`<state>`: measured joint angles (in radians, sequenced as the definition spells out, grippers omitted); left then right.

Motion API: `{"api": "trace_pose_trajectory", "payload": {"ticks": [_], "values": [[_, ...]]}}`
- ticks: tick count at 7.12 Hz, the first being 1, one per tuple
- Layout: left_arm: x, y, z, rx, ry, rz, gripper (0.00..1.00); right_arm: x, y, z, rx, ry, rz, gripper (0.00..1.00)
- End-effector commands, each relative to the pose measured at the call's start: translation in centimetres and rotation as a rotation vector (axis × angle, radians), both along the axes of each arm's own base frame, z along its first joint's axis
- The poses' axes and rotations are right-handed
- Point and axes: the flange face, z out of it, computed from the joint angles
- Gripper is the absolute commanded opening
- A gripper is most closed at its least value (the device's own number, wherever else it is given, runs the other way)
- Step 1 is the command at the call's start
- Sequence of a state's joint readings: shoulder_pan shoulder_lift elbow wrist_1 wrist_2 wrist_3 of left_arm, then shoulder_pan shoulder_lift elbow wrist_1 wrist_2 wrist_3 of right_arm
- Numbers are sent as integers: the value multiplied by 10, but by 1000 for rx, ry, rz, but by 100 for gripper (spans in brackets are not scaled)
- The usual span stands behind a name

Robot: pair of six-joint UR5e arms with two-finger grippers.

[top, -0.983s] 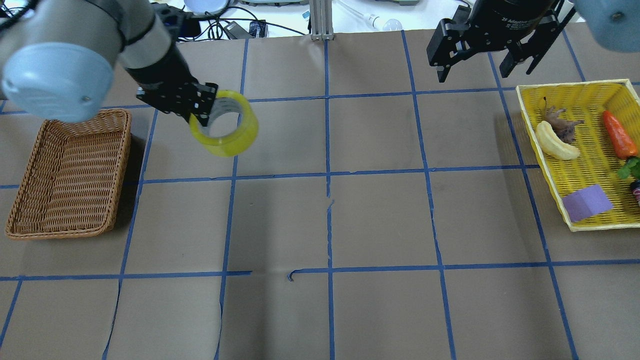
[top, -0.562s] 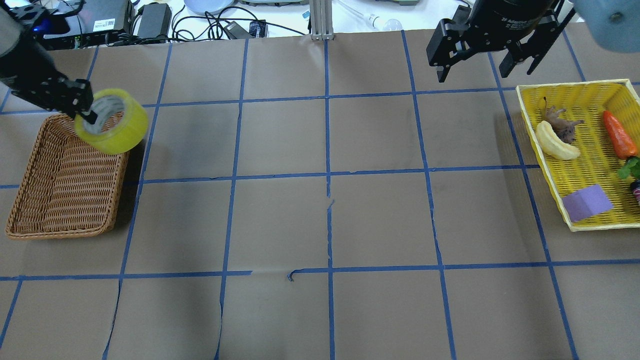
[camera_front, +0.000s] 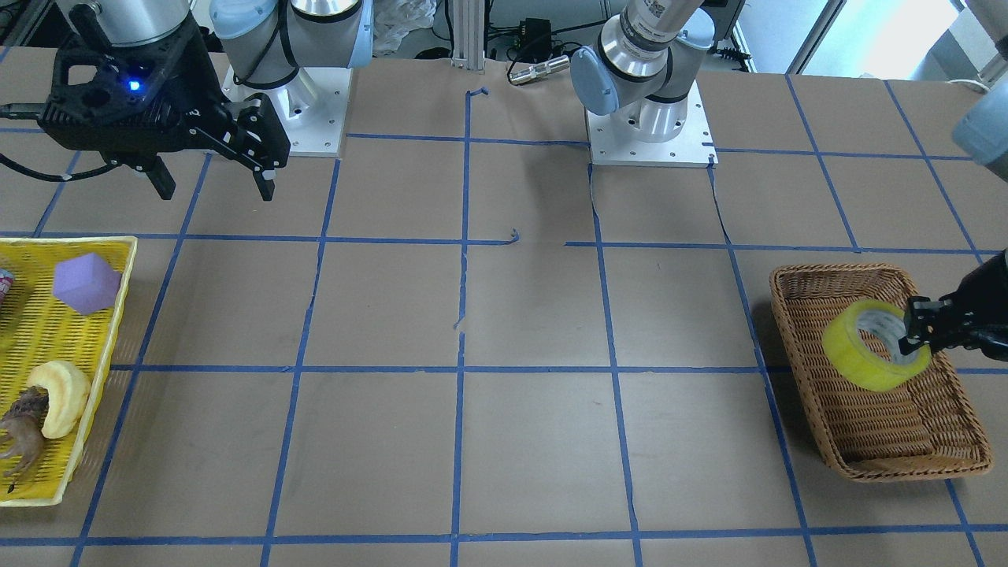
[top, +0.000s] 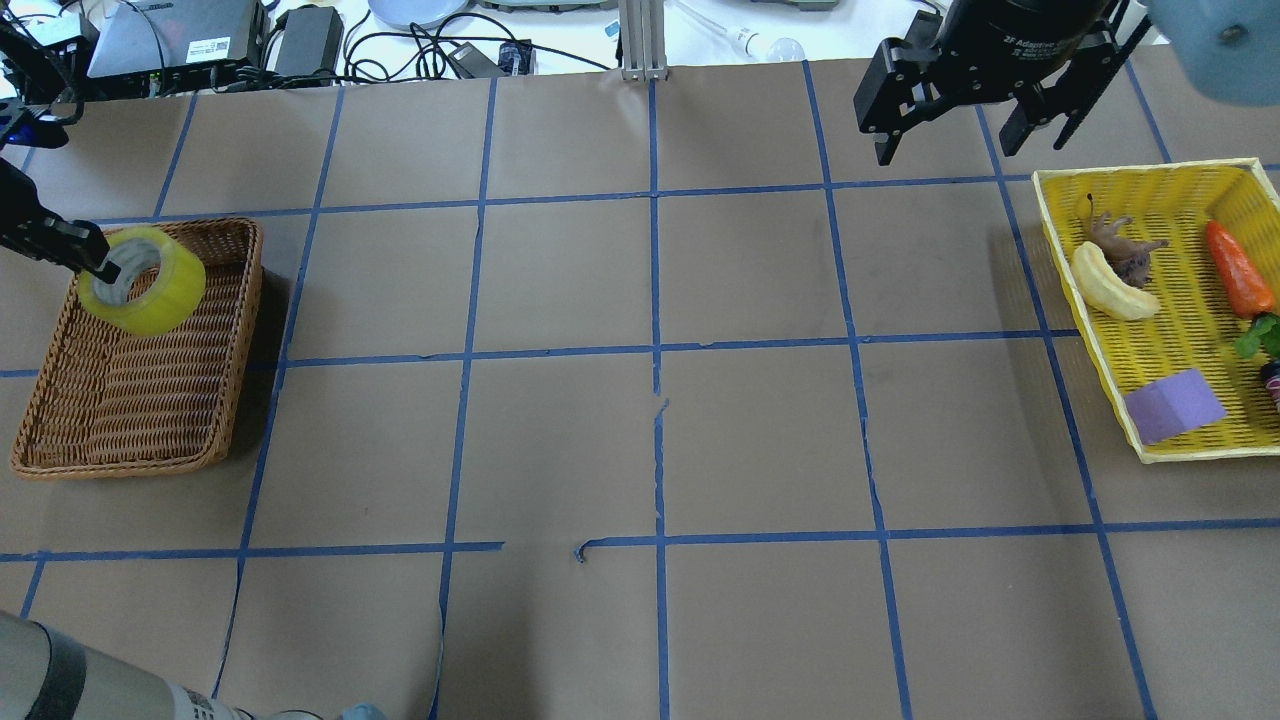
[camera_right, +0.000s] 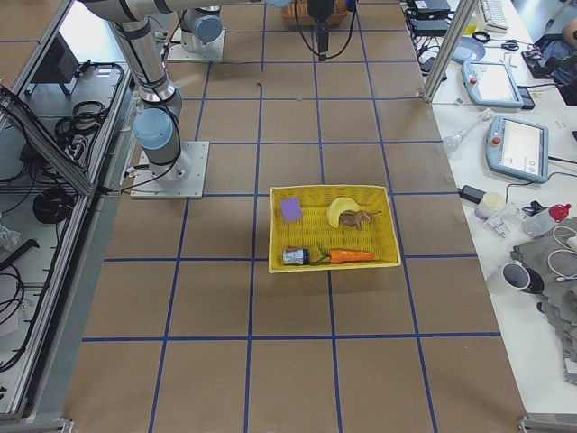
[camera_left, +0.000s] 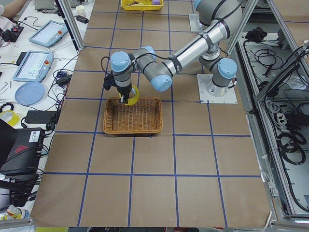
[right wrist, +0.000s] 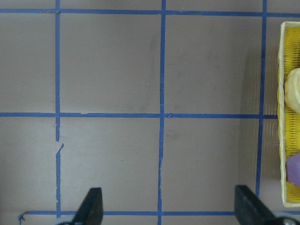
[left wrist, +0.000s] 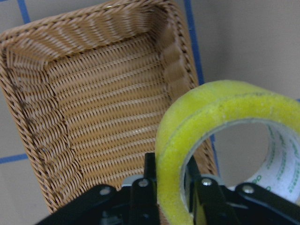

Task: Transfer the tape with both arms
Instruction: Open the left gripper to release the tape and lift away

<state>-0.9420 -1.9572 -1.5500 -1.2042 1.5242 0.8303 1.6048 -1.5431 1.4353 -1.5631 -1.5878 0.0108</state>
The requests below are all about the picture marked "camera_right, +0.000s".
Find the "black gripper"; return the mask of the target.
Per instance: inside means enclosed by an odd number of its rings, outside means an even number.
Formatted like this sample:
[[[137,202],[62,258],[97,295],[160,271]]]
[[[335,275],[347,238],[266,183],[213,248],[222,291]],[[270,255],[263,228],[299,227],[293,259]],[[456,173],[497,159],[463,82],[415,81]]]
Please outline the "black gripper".
[[[310,0],[307,2],[307,14],[313,19],[316,27],[317,48],[329,49],[329,18],[334,14],[333,0]],[[319,61],[327,60],[327,52],[320,51],[317,55]]]

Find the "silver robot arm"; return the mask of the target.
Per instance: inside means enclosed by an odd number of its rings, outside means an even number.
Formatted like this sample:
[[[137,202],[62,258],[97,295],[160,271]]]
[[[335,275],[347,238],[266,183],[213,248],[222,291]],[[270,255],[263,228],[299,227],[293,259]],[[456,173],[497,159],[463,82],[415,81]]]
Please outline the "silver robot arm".
[[[148,158],[150,183],[180,180],[189,172],[179,134],[182,96],[170,80],[150,25],[152,14],[176,14],[183,32],[206,19],[219,20],[220,7],[233,1],[85,1],[92,14],[109,22],[136,83],[143,111],[133,131]]]
[[[204,6],[177,12],[181,30],[181,45],[187,52],[201,52],[216,41],[224,27],[220,17],[221,7]]]

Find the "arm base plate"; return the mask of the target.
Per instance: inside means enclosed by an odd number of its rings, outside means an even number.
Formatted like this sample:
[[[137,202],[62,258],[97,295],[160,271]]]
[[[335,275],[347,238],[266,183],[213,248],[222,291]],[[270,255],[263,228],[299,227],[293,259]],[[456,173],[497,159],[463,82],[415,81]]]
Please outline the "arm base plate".
[[[172,38],[167,56],[168,62],[219,63],[223,61],[226,29],[223,29],[214,41],[207,44],[195,39],[183,45],[181,34],[181,30],[177,30]]]
[[[202,198],[208,162],[209,142],[184,141],[181,154],[170,171],[161,176],[159,166],[138,170],[130,195],[137,199]]]

